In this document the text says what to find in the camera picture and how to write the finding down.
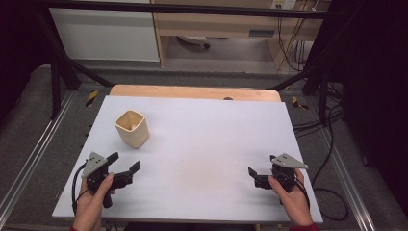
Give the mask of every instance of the gray floor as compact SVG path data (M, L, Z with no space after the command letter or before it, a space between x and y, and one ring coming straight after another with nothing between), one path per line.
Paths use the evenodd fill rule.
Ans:
M258 39L210 38L211 48L186 44L173 38L167 54L167 64L139 63L87 63L102 77L119 84L177 85L264 89L274 86L296 74L288 68L276 71L273 59L264 41ZM89 78L81 76L84 82L80 90L73 92L72 103L64 120L46 147L42 158L30 181L22 192L13 211L7 219L6 227L19 230L59 230L70 225L70 221L51 217L56 195L64 188L67 176L86 141L103 96L109 89L96 87ZM309 102L299 91L303 85L299 81L287 90L281 91L282 100L287 103L293 124L315 120L311 110L293 106L293 96L299 103ZM85 107L89 93L99 89L92 107ZM51 115L50 73L47 68L39 68L23 92L21 101L11 111L0 126L0 198L5 198L14 179L24 167L32 150L36 147ZM339 120L333 124L337 149L358 192L367 207L376 230L408 230L407 217L403 215L392 194L375 168L365 167L358 146L347 127L347 122ZM305 163L310 166L313 177L325 156L327 148L320 132L298 138L298 144ZM338 175L330 163L321 173L317 187L326 188L346 198ZM340 217L344 213L341 201L327 193L317 192L320 209L327 215ZM322 230L360 230L349 211L344 221L324 219ZM277 224L263 225L264 230L278 230Z

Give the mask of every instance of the hand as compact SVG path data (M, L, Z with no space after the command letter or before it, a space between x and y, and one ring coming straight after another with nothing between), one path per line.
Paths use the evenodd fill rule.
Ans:
M304 176L302 172L300 172L299 169L295 169L294 173L297 180L304 184ZM293 225L308 226L313 224L306 197L297 185L295 185L293 190L288 193L272 176L269 176L268 180L273 190L279 195L282 204L285 207L285 211Z
M78 231L100 230L102 203L105 193L109 190L114 180L114 175L110 173L99 186L98 191L93 195L88 190L86 179L82 180L78 207L72 227Z

